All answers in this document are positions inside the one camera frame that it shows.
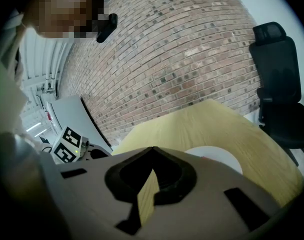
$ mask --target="wooden table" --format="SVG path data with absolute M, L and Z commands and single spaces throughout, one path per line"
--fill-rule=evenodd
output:
M 301 173 L 275 141 L 211 99 L 135 126 L 112 154 L 150 146 L 183 152 L 199 146 L 225 149 L 237 158 L 243 175 L 268 191 L 281 206 L 304 187 Z

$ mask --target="white wall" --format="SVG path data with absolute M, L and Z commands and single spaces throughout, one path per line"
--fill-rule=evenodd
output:
M 296 46 L 304 105 L 304 28 L 285 0 L 241 0 L 258 25 L 277 22 L 291 37 Z

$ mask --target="white plate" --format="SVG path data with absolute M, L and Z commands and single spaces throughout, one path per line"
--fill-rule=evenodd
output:
M 221 162 L 238 173 L 243 174 L 242 167 L 235 156 L 222 148 L 216 146 L 198 146 L 185 151 L 185 153 Z

